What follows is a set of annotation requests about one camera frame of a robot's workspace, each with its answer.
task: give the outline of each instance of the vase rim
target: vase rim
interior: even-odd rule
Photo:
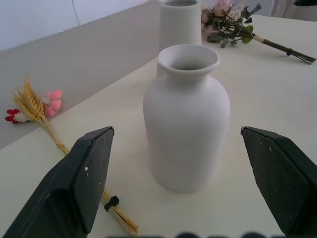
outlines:
[[[187,3],[185,5],[172,5],[172,3],[175,2],[175,0],[167,0],[164,2],[161,2],[161,5],[163,7],[167,7],[167,8],[178,8],[178,9],[187,9],[187,8],[192,8],[194,6],[197,6],[199,4],[199,2],[197,0],[181,0],[178,1],[178,3]]]
[[[204,45],[182,44],[165,48],[158,54],[164,71],[182,75],[206,75],[220,64],[216,50]]]

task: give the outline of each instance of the white wall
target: white wall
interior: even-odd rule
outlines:
[[[74,5],[79,23],[85,24],[145,2],[147,0],[74,0]]]
[[[75,26],[71,0],[0,1],[0,50]]]
[[[145,2],[147,0],[0,0],[0,51]]]

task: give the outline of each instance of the gray table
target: gray table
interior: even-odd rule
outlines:
[[[61,112],[74,107],[158,55],[159,4],[148,2],[0,52],[0,113],[15,108],[24,77],[42,96],[63,91]],[[0,120],[0,149],[34,130]]]

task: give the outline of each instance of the wooden stick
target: wooden stick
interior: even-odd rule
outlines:
[[[106,205],[111,197],[108,195],[106,192],[107,189],[104,188],[104,193],[103,193],[103,201],[102,204]],[[135,235],[135,233],[138,232],[138,226],[131,220],[129,219],[121,210],[118,206],[115,207],[110,207],[108,210],[115,218],[116,220],[129,232],[131,235]]]
[[[130,234],[135,235],[135,230],[129,226],[115,211],[112,207],[108,210],[110,214],[123,226],[123,228]]]

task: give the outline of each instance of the wheat stalk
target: wheat stalk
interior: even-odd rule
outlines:
[[[31,120],[38,123],[56,143],[56,147],[61,150],[64,154],[68,154],[69,151],[58,139],[54,130],[52,129],[49,120],[45,116],[45,107],[43,102],[40,101],[39,97],[33,91],[29,77],[25,78],[23,92],[18,91],[17,94],[13,94],[15,103],[19,106],[20,110]]]
[[[29,77],[27,77],[24,81],[24,97],[29,108],[34,112],[34,114],[42,116],[42,112],[38,103],[38,97],[35,95],[30,86]]]
[[[23,99],[18,95],[13,95],[15,103],[19,106],[20,110],[30,118],[30,120],[35,121],[36,123],[44,126],[42,120],[38,115],[34,114],[28,106],[23,102]]]
[[[45,129],[51,138],[55,141],[56,146],[65,155],[69,153],[69,150],[58,139],[54,130],[52,129],[49,120],[45,116],[45,107],[39,97],[35,94],[29,83],[29,77],[26,77],[23,87],[23,92],[18,91],[17,94],[13,94],[15,103],[19,106],[21,111],[29,117],[31,121],[38,123],[43,129]],[[110,201],[111,197],[104,189],[102,203],[106,204]],[[138,226],[117,207],[111,207],[109,213],[125,228],[125,230],[134,236],[138,232]]]

